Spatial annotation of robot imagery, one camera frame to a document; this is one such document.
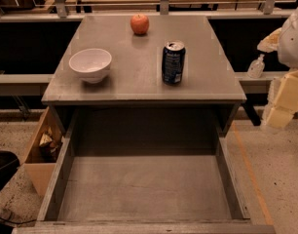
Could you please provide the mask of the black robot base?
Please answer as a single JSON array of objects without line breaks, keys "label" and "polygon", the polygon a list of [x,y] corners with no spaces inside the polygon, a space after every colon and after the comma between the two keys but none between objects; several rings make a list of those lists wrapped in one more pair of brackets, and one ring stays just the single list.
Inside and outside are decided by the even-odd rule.
[{"label": "black robot base", "polygon": [[0,191],[9,182],[19,167],[18,156],[9,150],[0,150]]}]

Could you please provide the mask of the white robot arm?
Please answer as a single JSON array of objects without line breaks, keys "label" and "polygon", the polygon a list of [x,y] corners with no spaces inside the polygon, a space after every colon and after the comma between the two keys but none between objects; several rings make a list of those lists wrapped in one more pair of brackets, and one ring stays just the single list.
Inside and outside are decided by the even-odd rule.
[{"label": "white robot arm", "polygon": [[298,112],[298,7],[282,27],[260,41],[257,49],[266,53],[276,51],[279,63],[289,68],[271,82],[262,116],[264,128],[281,130]]}]

